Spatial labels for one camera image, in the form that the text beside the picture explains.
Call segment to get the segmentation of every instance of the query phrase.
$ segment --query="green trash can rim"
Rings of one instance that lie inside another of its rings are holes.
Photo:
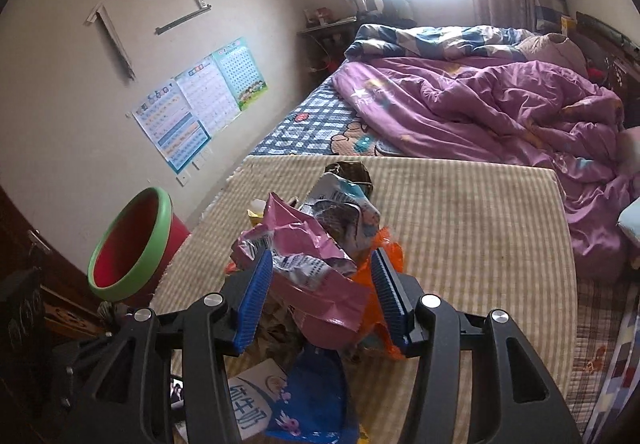
[[[136,205],[137,201],[150,193],[154,193],[158,198],[158,212],[156,214],[156,223],[154,224],[142,254],[140,254],[134,266],[120,278],[120,280],[108,287],[98,287],[94,280],[94,268],[102,248],[119,221]],[[153,276],[162,260],[164,249],[169,240],[169,231],[171,229],[173,216],[174,212],[171,198],[169,197],[169,193],[164,191],[164,189],[155,187],[140,191],[129,204],[124,207],[115,220],[111,222],[109,228],[95,247],[91,260],[89,260],[88,268],[89,288],[91,291],[98,298],[111,302],[122,301],[138,292]]]

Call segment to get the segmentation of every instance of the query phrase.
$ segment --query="pink flower print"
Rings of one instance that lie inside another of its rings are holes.
[[[294,437],[299,437],[302,433],[300,431],[300,423],[296,419],[292,419],[288,417],[284,411],[280,412],[280,418],[276,419],[278,426],[280,426],[284,431],[288,431]]]

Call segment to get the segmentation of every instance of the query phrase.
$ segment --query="pink plastic wrapper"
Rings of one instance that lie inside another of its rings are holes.
[[[324,261],[329,267],[313,276],[313,287],[293,283],[285,268],[274,265],[270,291],[293,308],[296,324],[312,344],[338,350],[357,341],[371,291],[348,279],[356,265],[314,217],[271,193],[262,223],[241,234],[232,246],[231,258],[239,268],[247,268],[260,247],[271,249],[274,262],[290,255]],[[317,266],[310,272],[317,273]]]

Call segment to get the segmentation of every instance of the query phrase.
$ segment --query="educational poster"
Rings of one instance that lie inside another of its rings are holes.
[[[211,54],[177,75],[175,81],[212,137],[240,113]]]
[[[211,138],[173,79],[147,95],[133,115],[176,173]]]
[[[244,38],[219,48],[213,53],[213,58],[220,67],[240,109],[246,108],[252,100],[267,90],[267,84]]]

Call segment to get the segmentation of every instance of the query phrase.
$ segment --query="trash can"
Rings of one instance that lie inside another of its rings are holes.
[[[189,231],[164,189],[133,198],[104,234],[89,262],[91,291],[130,307],[149,305],[160,278]]]

